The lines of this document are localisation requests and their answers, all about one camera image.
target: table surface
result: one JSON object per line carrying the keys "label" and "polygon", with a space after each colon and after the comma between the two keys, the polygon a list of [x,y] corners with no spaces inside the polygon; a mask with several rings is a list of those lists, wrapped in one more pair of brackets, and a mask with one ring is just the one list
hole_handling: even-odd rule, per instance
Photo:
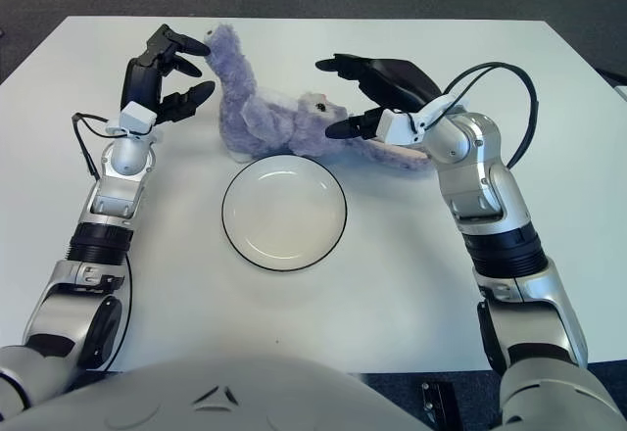
{"label": "table surface", "polygon": [[[507,21],[67,18],[0,86],[0,345],[21,341],[92,184],[71,115],[116,115],[126,62],[163,22],[198,38],[234,24],[260,85],[295,98],[323,92],[355,113],[372,103],[354,82],[317,71],[316,60],[333,52],[408,59],[442,87],[482,62],[526,69],[540,117],[514,174],[579,314],[590,360],[627,358],[627,336],[612,328],[627,317],[627,104],[548,25]],[[216,79],[202,59],[192,62]],[[196,82],[174,72],[164,93]],[[242,351],[360,372],[487,368],[470,259],[433,171],[348,154],[321,159],[349,210],[327,258],[272,273],[230,247],[220,203],[241,165],[217,134],[220,93],[195,118],[164,125],[131,251],[133,316],[114,368]],[[526,124],[524,87],[496,71],[468,96],[470,109],[500,126],[507,159]],[[105,143],[85,138],[99,155]]]}

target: black cable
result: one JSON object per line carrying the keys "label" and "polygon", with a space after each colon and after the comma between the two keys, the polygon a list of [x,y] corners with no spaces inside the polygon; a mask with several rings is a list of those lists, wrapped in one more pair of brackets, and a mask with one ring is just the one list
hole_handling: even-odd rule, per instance
{"label": "black cable", "polygon": [[[74,116],[72,116],[72,127],[74,129],[74,135],[76,136],[76,140],[78,141],[78,145],[80,146],[80,151],[82,152],[82,155],[85,158],[85,161],[87,163],[87,169],[89,170],[89,173],[94,177],[94,179],[98,181],[100,179],[100,173],[98,172],[98,169],[96,168],[96,165],[94,164],[94,161],[91,158],[91,154],[89,153],[89,150],[87,150],[87,147],[85,146],[85,143],[82,140],[82,136],[80,135],[80,131],[78,130],[78,122],[82,120],[83,124],[85,124],[89,130],[91,130],[96,135],[100,135],[101,137],[118,138],[118,137],[124,137],[126,136],[126,134],[120,135],[120,136],[101,135],[99,132],[96,132],[93,128],[91,128],[91,126],[87,123],[85,119],[98,120],[99,122],[107,122],[107,120],[99,116],[87,115],[85,113],[76,113],[74,114]],[[124,340],[126,339],[126,332],[128,331],[128,325],[130,324],[130,313],[132,312],[132,307],[133,307],[133,272],[130,267],[130,259],[128,258],[128,254],[125,254],[124,257],[126,259],[126,266],[128,268],[128,311],[126,312],[126,324],[124,325],[124,330],[121,333],[120,342],[118,343],[116,352],[111,357],[111,360],[109,361],[107,366],[103,369],[103,372],[109,372],[109,369],[111,368],[112,364],[118,357],[118,354],[120,353],[120,350],[121,350],[121,346],[124,343]]]}
{"label": "black cable", "polygon": [[[433,122],[431,122],[429,125],[427,125],[424,130],[429,130],[431,127],[433,127],[435,124],[437,124],[438,122],[440,122],[440,120],[452,109],[456,106],[456,104],[459,102],[459,100],[461,98],[463,98],[463,95],[466,94],[466,92],[472,88],[472,85],[474,85],[477,81],[479,81],[479,79],[485,75],[486,73],[488,73],[489,71],[493,71],[495,68],[489,68],[486,71],[483,71],[482,73],[478,74],[477,76],[475,76],[472,81],[470,83],[468,83],[468,85],[463,89],[463,91],[458,95],[458,97],[456,98],[456,100],[451,103],[451,105],[449,105],[449,107],[444,110],[444,112],[442,112],[442,114],[440,116],[438,116],[438,118],[436,118]],[[447,87],[448,91],[445,91],[445,94],[448,94],[451,92],[451,90],[449,89],[450,85]]]}
{"label": "black cable", "polygon": [[126,257],[126,266],[128,266],[128,311],[126,312],[126,324],[124,325],[124,330],[121,333],[120,342],[118,343],[118,347],[116,348],[116,352],[111,357],[111,360],[107,364],[107,367],[102,369],[103,372],[109,372],[112,364],[115,362],[118,354],[121,350],[121,345],[124,343],[126,339],[126,332],[128,331],[128,325],[130,324],[130,313],[133,308],[133,273],[130,268],[130,260],[128,259],[128,255],[124,255]]}
{"label": "black cable", "polygon": [[533,136],[536,132],[536,126],[538,124],[538,108],[540,105],[538,103],[538,94],[536,92],[536,87],[534,86],[533,81],[531,80],[531,77],[526,71],[524,71],[520,67],[513,66],[512,64],[507,64],[505,62],[487,62],[485,64],[480,64],[478,66],[471,67],[467,71],[462,72],[457,77],[455,77],[455,79],[451,83],[449,83],[449,85],[444,90],[444,94],[450,93],[455,85],[457,85],[461,80],[469,76],[471,73],[484,70],[482,73],[477,75],[468,84],[468,86],[466,86],[463,89],[461,94],[456,98],[455,102],[453,102],[453,104],[451,104],[451,106],[449,106],[445,110],[445,112],[442,113],[442,115],[440,115],[431,124],[429,124],[427,128],[432,127],[441,118],[443,118],[444,115],[448,113],[453,108],[453,106],[458,103],[459,99],[472,87],[472,85],[474,85],[477,82],[477,80],[479,80],[479,78],[481,78],[486,73],[493,71],[494,69],[506,69],[510,72],[513,72],[518,78],[520,78],[520,80],[524,83],[525,87],[527,88],[527,91],[529,92],[530,105],[529,105],[529,121],[527,123],[527,130],[525,131],[525,134],[522,137],[520,145],[518,145],[518,148],[513,153],[513,156],[511,157],[511,159],[509,159],[509,162],[507,162],[507,168],[512,169],[513,166],[516,165],[520,161],[522,156],[525,155],[525,152],[527,152],[527,149],[531,145],[531,141],[533,140]]}
{"label": "black cable", "polygon": [[82,156],[85,159],[85,163],[87,164],[87,170],[89,174],[91,174],[96,181],[100,179],[100,173],[98,172],[98,168],[96,168],[96,164],[91,158],[85,143],[82,140],[82,136],[80,135],[80,131],[78,130],[78,122],[82,120],[82,117],[79,114],[75,114],[72,116],[72,128],[74,129],[74,135],[76,136],[76,140],[78,141],[78,146],[80,147],[80,152],[82,152]]}

